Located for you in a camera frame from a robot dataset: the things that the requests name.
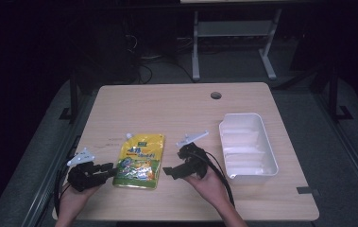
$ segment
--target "yellow package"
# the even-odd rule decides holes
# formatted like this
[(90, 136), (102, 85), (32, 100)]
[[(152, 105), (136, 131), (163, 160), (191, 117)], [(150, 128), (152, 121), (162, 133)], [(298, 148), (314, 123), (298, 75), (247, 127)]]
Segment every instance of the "yellow package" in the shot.
[(164, 136), (136, 134), (120, 150), (113, 185), (154, 189), (158, 184)]

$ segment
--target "light wood tabletop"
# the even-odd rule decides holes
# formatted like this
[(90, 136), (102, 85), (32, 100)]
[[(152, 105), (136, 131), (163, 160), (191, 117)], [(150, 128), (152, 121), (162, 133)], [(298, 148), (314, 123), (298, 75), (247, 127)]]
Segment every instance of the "light wood tabletop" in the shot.
[[(218, 92), (220, 99), (212, 99)], [(186, 133), (207, 130), (196, 145), (213, 154), (224, 167), (219, 123), (225, 114), (256, 113), (279, 166), (279, 173), (264, 184), (232, 185), (236, 209), (245, 220), (315, 220), (319, 216), (298, 158), (281, 120), (273, 96), (264, 83), (195, 83), (116, 85), (99, 90), (77, 150), (87, 148), (96, 164), (117, 163), (129, 133), (165, 136), (162, 167), (182, 160), (176, 143)], [(161, 170), (154, 190), (116, 187), (109, 179), (95, 193), (79, 219), (96, 220), (220, 220), (216, 211), (182, 179)]]

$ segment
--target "table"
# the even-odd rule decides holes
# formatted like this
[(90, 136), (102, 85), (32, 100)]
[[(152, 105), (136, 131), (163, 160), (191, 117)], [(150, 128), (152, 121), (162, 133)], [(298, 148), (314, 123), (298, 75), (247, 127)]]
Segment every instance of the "table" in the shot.
[[(221, 94), (212, 99), (211, 93)], [(265, 184), (232, 185), (245, 220), (315, 220), (319, 216), (276, 103), (264, 83), (115, 85), (100, 89), (77, 150), (89, 149), (96, 164), (116, 163), (130, 133), (165, 135), (162, 167), (182, 164), (176, 143), (185, 133), (209, 131), (196, 141), (223, 165), (218, 125), (225, 114), (257, 113), (265, 125), (279, 173)], [(155, 190), (120, 188), (111, 179), (89, 200), (79, 219), (214, 221), (216, 211), (182, 179), (160, 172)]]

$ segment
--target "white plastic container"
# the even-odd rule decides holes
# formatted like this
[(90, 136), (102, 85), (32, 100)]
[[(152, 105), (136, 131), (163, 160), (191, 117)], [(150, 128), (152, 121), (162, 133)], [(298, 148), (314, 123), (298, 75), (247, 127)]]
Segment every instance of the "white plastic container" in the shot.
[(228, 113), (219, 130), (230, 183), (265, 183), (278, 173), (264, 123), (258, 114)]

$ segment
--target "person's hand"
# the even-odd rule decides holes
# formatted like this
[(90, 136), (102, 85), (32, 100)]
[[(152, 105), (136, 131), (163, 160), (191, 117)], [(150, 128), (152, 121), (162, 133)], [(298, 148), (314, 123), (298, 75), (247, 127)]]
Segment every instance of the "person's hand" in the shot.
[(207, 173), (202, 179), (195, 176), (187, 176), (183, 179), (192, 185), (199, 195), (213, 207), (218, 207), (222, 203), (230, 202), (226, 187), (209, 166)]
[(96, 186), (85, 189), (82, 192), (75, 190), (70, 184), (63, 186), (64, 191), (60, 198), (60, 210), (58, 221), (56, 222), (57, 227), (71, 226), (73, 221), (76, 219), (78, 214), (84, 208), (88, 199), (100, 188)]

